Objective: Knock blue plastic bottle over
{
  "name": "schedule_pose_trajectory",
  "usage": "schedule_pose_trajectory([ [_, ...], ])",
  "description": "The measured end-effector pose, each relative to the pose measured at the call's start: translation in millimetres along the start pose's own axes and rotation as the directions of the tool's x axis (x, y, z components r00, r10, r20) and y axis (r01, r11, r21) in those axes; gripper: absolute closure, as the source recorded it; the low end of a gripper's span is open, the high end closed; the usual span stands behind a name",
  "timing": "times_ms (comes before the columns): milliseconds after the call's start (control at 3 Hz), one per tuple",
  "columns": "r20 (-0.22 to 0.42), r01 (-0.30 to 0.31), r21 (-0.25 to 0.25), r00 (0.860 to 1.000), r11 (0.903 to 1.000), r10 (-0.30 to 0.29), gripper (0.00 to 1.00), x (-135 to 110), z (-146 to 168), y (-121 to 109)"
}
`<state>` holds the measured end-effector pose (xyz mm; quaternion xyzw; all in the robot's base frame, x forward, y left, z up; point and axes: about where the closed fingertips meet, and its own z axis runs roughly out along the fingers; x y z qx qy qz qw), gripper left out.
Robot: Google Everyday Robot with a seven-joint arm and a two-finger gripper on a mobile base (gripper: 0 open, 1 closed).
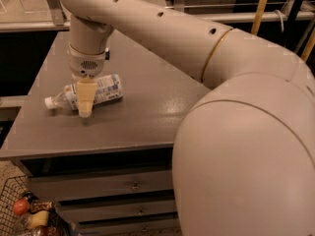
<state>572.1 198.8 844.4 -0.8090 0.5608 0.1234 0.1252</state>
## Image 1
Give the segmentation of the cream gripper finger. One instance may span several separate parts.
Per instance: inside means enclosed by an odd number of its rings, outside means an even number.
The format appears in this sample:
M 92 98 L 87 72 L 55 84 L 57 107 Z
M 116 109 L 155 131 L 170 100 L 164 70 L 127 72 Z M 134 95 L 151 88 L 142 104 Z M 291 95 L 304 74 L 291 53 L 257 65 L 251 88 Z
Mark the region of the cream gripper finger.
M 95 100 L 95 80 L 89 77 L 78 80 L 76 83 L 76 91 L 79 116 L 82 118 L 88 118 L 92 114 Z

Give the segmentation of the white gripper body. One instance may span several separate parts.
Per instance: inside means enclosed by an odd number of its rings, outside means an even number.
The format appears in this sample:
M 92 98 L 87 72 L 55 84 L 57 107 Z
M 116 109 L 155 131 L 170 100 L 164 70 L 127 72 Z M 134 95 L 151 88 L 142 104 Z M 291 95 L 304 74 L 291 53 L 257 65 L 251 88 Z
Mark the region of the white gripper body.
M 68 48 L 68 64 L 76 77 L 94 78 L 98 76 L 103 70 L 104 61 L 104 52 L 97 55 L 88 55 L 75 50 L 72 46 Z

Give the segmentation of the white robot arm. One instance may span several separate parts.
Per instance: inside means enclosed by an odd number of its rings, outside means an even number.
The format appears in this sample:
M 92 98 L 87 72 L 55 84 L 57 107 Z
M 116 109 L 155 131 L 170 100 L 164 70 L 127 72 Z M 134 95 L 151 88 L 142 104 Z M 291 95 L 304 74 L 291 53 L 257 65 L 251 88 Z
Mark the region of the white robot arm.
M 296 54 L 140 0 L 61 2 L 208 89 L 173 146 L 183 236 L 315 236 L 314 78 Z

